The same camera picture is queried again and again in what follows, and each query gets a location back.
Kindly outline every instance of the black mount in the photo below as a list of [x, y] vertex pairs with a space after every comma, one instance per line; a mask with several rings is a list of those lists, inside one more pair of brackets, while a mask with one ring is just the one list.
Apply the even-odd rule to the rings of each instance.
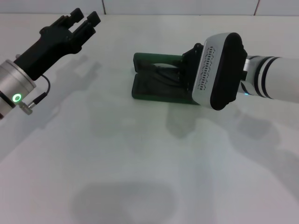
[[73, 33], [69, 31], [75, 23], [84, 18], [81, 10], [76, 8], [71, 16], [61, 16], [49, 27], [39, 33], [40, 39], [19, 56], [14, 63], [23, 69], [32, 80], [37, 80], [61, 57], [76, 54], [82, 45], [95, 34], [94, 27], [100, 23], [96, 12], [91, 13]]
[[203, 45], [197, 43], [193, 49], [183, 54], [179, 79], [186, 91], [193, 90], [203, 48]]

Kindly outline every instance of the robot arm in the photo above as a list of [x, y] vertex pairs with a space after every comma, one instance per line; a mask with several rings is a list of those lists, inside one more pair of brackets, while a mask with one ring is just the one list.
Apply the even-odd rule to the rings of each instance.
[[91, 13], [73, 33], [69, 31], [83, 18], [79, 8], [71, 16], [61, 16], [49, 27], [44, 27], [40, 39], [14, 62], [6, 60], [0, 65], [0, 119], [17, 105], [29, 115], [32, 108], [47, 96], [50, 89], [29, 105], [22, 101], [36, 87], [35, 80], [40, 76], [46, 78], [43, 74], [53, 64], [67, 54], [78, 53], [95, 34], [94, 27], [100, 23], [96, 12]]
[[238, 92], [299, 103], [298, 62], [248, 56], [238, 34], [218, 34], [182, 56], [136, 53], [132, 96], [215, 110], [233, 102]]

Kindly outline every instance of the white wall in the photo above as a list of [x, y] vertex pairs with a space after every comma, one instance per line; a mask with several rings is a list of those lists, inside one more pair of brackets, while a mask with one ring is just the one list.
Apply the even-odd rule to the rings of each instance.
[[69, 14], [75, 8], [85, 14], [104, 12], [101, 0], [0, 0], [0, 13]]
[[104, 0], [107, 14], [253, 15], [258, 0]]
[[[258, 0], [104, 0], [107, 14], [253, 15]], [[0, 13], [103, 13], [102, 0], [1, 0]]]
[[299, 15], [298, 0], [260, 0], [257, 15]]

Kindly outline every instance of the silver metal cylinder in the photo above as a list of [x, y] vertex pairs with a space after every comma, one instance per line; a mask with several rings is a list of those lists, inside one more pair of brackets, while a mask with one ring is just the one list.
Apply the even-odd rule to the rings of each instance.
[[257, 93], [258, 80], [256, 80], [257, 75], [263, 71], [261, 67], [269, 58], [265, 56], [248, 56], [244, 69], [246, 68], [247, 76], [245, 80], [242, 80], [239, 86], [239, 91], [241, 93], [259, 96]]
[[6, 60], [0, 65], [0, 118], [7, 115], [36, 84], [15, 63]]

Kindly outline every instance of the black cable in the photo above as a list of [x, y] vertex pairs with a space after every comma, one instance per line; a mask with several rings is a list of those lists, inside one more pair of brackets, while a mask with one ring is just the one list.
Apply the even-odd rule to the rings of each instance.
[[163, 83], [164, 85], [167, 85], [170, 87], [181, 87], [181, 83], [173, 82], [172, 80], [164, 78], [163, 76], [161, 76], [158, 73], [153, 72], [153, 73], [149, 73], [148, 75], [150, 75], [152, 77], [152, 79], [155, 79], [155, 80]]
[[48, 90], [46, 91], [46, 94], [48, 95], [48, 93], [50, 92], [50, 89], [51, 89], [51, 83], [50, 83], [50, 80], [46, 77], [46, 76], [44, 76], [44, 75], [41, 75], [44, 79], [46, 79], [47, 80], [47, 82], [48, 82]]
[[44, 79], [47, 80], [48, 82], [48, 90], [44, 93], [42, 93], [40, 96], [38, 96], [37, 98], [35, 98], [32, 102], [37, 105], [39, 102], [41, 102], [47, 95], [48, 93], [50, 92], [50, 89], [51, 89], [51, 83], [50, 83], [50, 80], [44, 76], [44, 75], [41, 75]]
[[173, 76], [174, 73], [167, 73], [167, 72], [163, 72], [163, 71], [157, 70], [157, 74], [159, 74], [160, 76], [162, 76], [164, 78], [167, 78], [168, 80], [173, 81], [173, 82], [175, 82], [177, 84], [180, 83], [178, 77], [174, 77]]

